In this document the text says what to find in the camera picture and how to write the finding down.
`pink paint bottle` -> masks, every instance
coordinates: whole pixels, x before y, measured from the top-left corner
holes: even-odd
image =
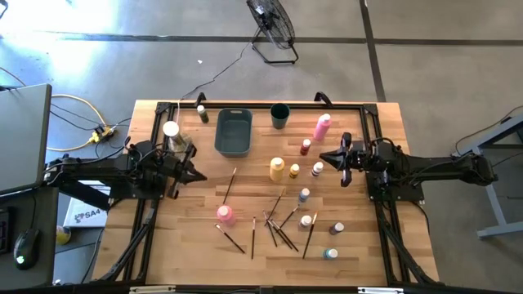
[[[314,140],[323,140],[325,138],[325,134],[329,130],[330,124],[331,120],[329,114],[320,116],[318,124],[316,125],[316,129],[314,130]]]
[[[218,208],[217,211],[218,220],[226,225],[226,226],[233,226],[236,223],[235,215],[232,213],[232,209],[226,205],[221,206]]]

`paintbrush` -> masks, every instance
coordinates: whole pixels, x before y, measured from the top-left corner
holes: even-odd
[[[267,222],[268,222],[268,220],[270,219],[270,217],[272,216],[272,214],[275,213],[275,209],[276,209],[276,207],[278,206],[278,202],[279,202],[279,200],[281,199],[281,197],[284,196],[284,194],[285,194],[285,187],[284,187],[284,189],[281,191],[281,194],[279,195],[278,200],[276,200],[275,206],[272,208],[272,211],[270,212],[269,217],[268,217],[268,218],[266,219],[266,221],[265,221],[265,225],[267,225]]]
[[[280,232],[282,236],[282,238],[285,238],[288,243],[294,248],[294,250],[296,250],[296,252],[300,252],[296,246],[294,246],[294,243],[293,241],[291,241],[291,239],[287,236],[287,234],[281,229],[281,227],[279,227],[276,222],[274,220],[269,220],[270,224],[274,226],[274,228],[276,229],[277,232]]]
[[[227,188],[226,197],[223,198],[223,204],[224,204],[224,205],[225,205],[226,200],[227,200],[227,195],[229,195],[229,190],[230,190],[230,186],[232,185],[232,180],[235,178],[235,173],[236,173],[236,167],[235,167],[235,169],[232,171],[232,177],[230,178],[229,188]]]
[[[253,216],[253,243],[251,246],[251,259],[254,258],[254,231],[256,230],[256,217]]]
[[[305,250],[303,251],[302,259],[305,259],[305,255],[307,254],[307,248],[309,247],[309,242],[311,241],[312,230],[314,229],[314,223],[316,222],[317,216],[318,216],[318,212],[315,212],[314,218],[312,218],[311,230],[309,230],[309,237],[307,238],[307,244],[305,244]]]
[[[265,213],[265,211],[263,211],[263,216],[265,217],[265,222],[267,222],[269,219],[267,218],[267,214]],[[278,247],[278,243],[276,242],[275,235],[274,235],[274,233],[272,233],[272,226],[269,225],[268,228],[270,231],[270,236],[272,237],[272,241],[274,241],[275,246]]]
[[[214,224],[214,226],[220,230],[243,254],[245,254],[245,251],[229,236],[228,233],[226,233],[223,229],[220,228],[219,224]]]
[[[291,246],[291,244],[287,241],[287,239],[281,234],[281,232],[279,230],[276,229],[275,225],[269,220],[267,221],[267,223],[269,223],[269,226],[272,226],[272,228],[275,230],[275,232],[281,237],[282,240],[284,240],[285,244],[287,244],[287,246],[289,248],[291,248],[291,250],[293,250],[294,248]]]
[[[291,218],[291,216],[293,216],[294,212],[296,212],[296,210],[299,208],[300,206],[296,206],[292,211],[291,213],[287,216],[287,218],[284,220],[284,222],[281,224],[281,226],[279,227],[280,229],[284,227],[285,223]]]

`computer mouse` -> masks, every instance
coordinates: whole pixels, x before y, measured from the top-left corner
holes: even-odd
[[[28,270],[38,261],[38,229],[27,229],[18,235],[15,242],[15,265],[18,270]]]

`gray plastic tray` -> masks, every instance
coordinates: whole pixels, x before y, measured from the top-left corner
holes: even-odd
[[[253,113],[247,109],[222,109],[218,114],[214,148],[225,157],[245,157],[251,149]]]

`computer monitor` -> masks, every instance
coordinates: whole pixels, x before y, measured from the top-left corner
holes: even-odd
[[[42,184],[51,85],[0,91],[0,195]]]

